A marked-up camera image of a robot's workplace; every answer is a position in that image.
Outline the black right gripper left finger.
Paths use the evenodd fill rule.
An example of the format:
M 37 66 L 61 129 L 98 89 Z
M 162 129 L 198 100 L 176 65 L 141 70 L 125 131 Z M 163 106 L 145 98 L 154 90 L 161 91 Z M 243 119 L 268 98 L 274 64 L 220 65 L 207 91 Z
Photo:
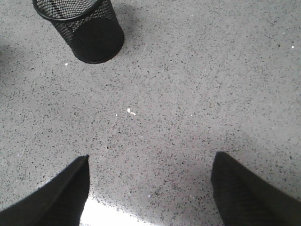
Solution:
M 89 194 L 89 156 L 76 158 L 34 193 L 0 213 L 2 226 L 78 226 Z

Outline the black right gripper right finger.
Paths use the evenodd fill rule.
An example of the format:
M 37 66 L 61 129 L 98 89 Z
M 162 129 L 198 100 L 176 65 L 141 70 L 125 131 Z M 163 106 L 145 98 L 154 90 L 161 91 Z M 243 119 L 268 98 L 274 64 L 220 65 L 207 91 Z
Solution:
M 213 197 L 226 226 L 299 226 L 301 203 L 252 173 L 226 152 L 217 152 Z

